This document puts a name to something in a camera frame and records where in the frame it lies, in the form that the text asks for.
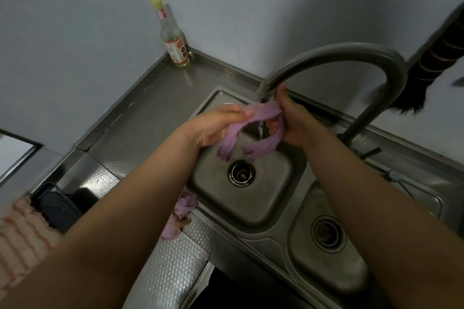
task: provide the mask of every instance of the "drain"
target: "drain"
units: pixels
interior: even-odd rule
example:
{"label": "drain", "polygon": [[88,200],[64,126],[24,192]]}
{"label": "drain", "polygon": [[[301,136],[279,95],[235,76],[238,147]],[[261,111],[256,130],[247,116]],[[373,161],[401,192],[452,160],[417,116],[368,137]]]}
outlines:
{"label": "drain", "polygon": [[246,187],[253,183],[256,171],[245,160],[237,160],[229,166],[229,180],[237,187]]}
{"label": "drain", "polygon": [[311,235],[319,249],[327,253],[341,252],[347,243],[345,231],[338,220],[328,215],[313,221]]}

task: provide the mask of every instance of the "hand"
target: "hand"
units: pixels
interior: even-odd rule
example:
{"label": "hand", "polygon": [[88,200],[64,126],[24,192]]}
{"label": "hand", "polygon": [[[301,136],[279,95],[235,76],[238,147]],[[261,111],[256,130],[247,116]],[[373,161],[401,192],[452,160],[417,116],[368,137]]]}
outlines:
{"label": "hand", "polygon": [[252,115],[252,111],[245,112],[237,104],[219,105],[187,121],[181,126],[181,130],[192,135],[200,148],[206,147],[224,138],[229,125],[244,122]]}
{"label": "hand", "polygon": [[[304,149],[309,144],[309,132],[314,123],[317,123],[311,114],[303,107],[295,103],[287,94],[287,87],[281,84],[277,89],[277,100],[283,111],[283,117],[287,123],[283,141],[294,147]],[[279,122],[275,119],[267,120],[266,126],[271,135],[275,134]]]}

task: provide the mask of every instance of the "purple cloth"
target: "purple cloth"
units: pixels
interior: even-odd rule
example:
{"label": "purple cloth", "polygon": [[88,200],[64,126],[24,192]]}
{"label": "purple cloth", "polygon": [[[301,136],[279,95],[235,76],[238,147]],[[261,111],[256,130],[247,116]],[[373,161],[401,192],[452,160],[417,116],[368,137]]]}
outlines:
{"label": "purple cloth", "polygon": [[282,110],[277,101],[271,101],[266,104],[250,104],[245,107],[245,110],[246,109],[253,110],[253,116],[240,124],[230,125],[227,130],[227,134],[222,140],[221,146],[217,151],[219,158],[225,162],[229,161],[232,156],[235,144],[237,144],[237,137],[240,130],[251,122],[263,121],[277,117],[279,120],[279,128],[274,135],[243,147],[243,153],[246,156],[246,161],[249,163],[252,163],[259,157],[264,156],[271,150],[277,148],[277,145],[280,141],[282,141],[285,134],[285,122],[283,120]]}
{"label": "purple cloth", "polygon": [[187,187],[184,187],[174,207],[174,211],[171,213],[161,233],[161,239],[169,240],[177,238],[181,234],[182,229],[190,224],[190,219],[187,216],[197,207],[197,204],[197,196],[190,192]]}

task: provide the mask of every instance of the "faucet spout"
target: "faucet spout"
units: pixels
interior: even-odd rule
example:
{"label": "faucet spout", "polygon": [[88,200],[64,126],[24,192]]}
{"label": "faucet spout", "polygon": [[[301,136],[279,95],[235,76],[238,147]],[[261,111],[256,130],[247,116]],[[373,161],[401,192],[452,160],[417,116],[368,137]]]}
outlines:
{"label": "faucet spout", "polygon": [[406,85],[406,61],[392,49],[372,43],[346,42],[308,50],[266,77],[259,86],[257,99],[262,103],[267,102],[272,99],[277,87],[293,75],[314,66],[336,61],[368,62],[380,67],[386,76],[386,85],[382,92],[340,136],[340,140],[348,144],[390,106]]}

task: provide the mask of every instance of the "cooking oil bottle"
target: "cooking oil bottle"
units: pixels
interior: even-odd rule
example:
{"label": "cooking oil bottle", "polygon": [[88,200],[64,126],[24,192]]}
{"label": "cooking oil bottle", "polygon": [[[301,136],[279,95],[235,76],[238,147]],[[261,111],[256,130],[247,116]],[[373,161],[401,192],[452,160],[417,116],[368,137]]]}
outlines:
{"label": "cooking oil bottle", "polygon": [[173,19],[168,17],[162,0],[151,0],[151,2],[161,23],[161,39],[166,45],[172,61],[178,67],[187,65],[190,61],[189,52],[182,38],[181,30]]}

